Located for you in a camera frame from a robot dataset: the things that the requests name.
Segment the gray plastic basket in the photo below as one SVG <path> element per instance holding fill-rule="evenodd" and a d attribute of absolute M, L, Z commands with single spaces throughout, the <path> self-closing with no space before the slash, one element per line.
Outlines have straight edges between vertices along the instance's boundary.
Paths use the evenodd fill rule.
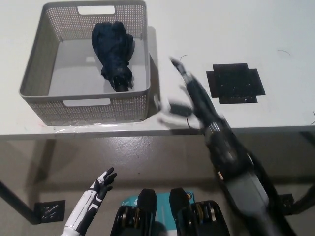
<path fill-rule="evenodd" d="M 110 14 L 79 8 L 111 6 Z M 116 93 L 102 78 L 91 43 L 98 22 L 123 22 L 134 37 L 130 60 L 134 87 Z M 143 1 L 75 1 L 44 5 L 20 95 L 46 125 L 89 125 L 144 120 L 148 112 L 150 60 Z"/>

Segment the white robotic hand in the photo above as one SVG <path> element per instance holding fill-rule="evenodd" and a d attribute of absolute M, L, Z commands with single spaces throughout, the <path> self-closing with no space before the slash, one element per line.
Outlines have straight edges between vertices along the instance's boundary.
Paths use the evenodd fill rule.
<path fill-rule="evenodd" d="M 110 168 L 84 192 L 81 199 L 69 216 L 61 236 L 84 236 L 93 221 L 106 193 L 113 187 L 109 186 L 117 176 Z"/>

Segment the robotic hand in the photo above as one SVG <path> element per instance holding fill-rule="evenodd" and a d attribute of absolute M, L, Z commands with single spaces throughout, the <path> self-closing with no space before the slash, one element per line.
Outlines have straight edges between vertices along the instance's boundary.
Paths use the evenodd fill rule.
<path fill-rule="evenodd" d="M 97 178 L 97 180 L 84 192 L 68 218 L 61 236 L 84 236 L 93 221 L 106 193 L 113 187 L 110 186 L 117 176 L 110 168 Z"/>
<path fill-rule="evenodd" d="M 195 114 L 203 124 L 211 161 L 232 209 L 244 220 L 251 235 L 294 236 L 263 167 L 238 141 L 227 121 L 217 114 L 196 78 L 179 61 L 171 58 L 171 62 L 185 80 L 193 108 L 170 104 L 170 113 L 185 117 Z"/>

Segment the white table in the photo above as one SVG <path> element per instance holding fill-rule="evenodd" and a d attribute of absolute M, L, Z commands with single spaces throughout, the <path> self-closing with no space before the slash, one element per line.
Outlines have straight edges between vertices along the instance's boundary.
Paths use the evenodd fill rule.
<path fill-rule="evenodd" d="M 137 123 L 46 126 L 18 94 L 46 2 L 0 3 L 2 139 L 194 132 L 185 119 L 162 113 Z M 257 97 L 258 103 L 228 105 L 213 98 L 232 128 L 247 132 L 315 130 L 311 125 L 315 120 L 314 9 L 315 2 L 309 0 L 147 0 L 150 53 L 159 71 L 162 103 L 168 99 L 189 102 L 169 56 L 188 55 L 182 62 L 208 93 L 206 71 L 212 70 L 213 64 L 244 62 L 258 69 L 266 96 Z M 199 127 L 196 119 L 189 124 Z"/>

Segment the gray floor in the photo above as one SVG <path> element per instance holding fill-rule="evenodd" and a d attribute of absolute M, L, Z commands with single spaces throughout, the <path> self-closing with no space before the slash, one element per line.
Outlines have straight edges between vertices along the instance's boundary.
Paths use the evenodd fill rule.
<path fill-rule="evenodd" d="M 262 161 L 280 193 L 299 198 L 315 179 L 315 148 L 299 134 L 241 135 Z M 182 186 L 197 201 L 217 201 L 231 235 L 247 235 L 222 200 L 202 136 L 124 137 L 0 142 L 0 180 L 23 201 L 66 199 L 67 219 L 82 193 L 109 167 L 118 173 L 87 236 L 108 236 L 120 202 L 142 188 L 156 192 Z M 58 236 L 65 222 L 32 226 L 0 199 L 1 236 Z M 315 208 L 289 221 L 298 235 L 314 235 Z"/>

